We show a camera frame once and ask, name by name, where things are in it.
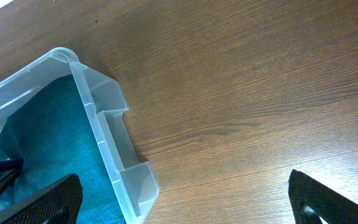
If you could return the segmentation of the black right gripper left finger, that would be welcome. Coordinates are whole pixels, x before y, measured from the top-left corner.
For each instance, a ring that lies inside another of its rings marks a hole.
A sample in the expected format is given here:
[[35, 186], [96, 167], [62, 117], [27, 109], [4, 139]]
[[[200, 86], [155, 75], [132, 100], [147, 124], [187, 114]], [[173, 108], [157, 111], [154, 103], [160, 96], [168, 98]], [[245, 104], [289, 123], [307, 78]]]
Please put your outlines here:
[[0, 224], [76, 224], [82, 201], [80, 179], [69, 174], [0, 211]]

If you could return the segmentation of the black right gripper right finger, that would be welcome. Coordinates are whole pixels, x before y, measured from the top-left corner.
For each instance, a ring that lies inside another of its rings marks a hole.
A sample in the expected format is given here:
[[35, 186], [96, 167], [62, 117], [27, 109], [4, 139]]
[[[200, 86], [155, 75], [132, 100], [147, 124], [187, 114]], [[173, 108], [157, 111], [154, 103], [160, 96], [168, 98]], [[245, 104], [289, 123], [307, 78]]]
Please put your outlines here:
[[288, 196], [296, 224], [358, 223], [358, 204], [295, 169]]

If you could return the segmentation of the blue jeans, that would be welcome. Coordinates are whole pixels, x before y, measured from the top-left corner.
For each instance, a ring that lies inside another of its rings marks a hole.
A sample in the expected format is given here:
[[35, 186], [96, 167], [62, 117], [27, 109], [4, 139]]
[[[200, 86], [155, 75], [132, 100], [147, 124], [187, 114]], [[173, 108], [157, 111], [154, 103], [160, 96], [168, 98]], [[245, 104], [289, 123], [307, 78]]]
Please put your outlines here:
[[83, 187], [78, 223], [124, 223], [73, 75], [43, 87], [8, 117], [0, 161], [23, 159], [15, 200], [76, 174]]

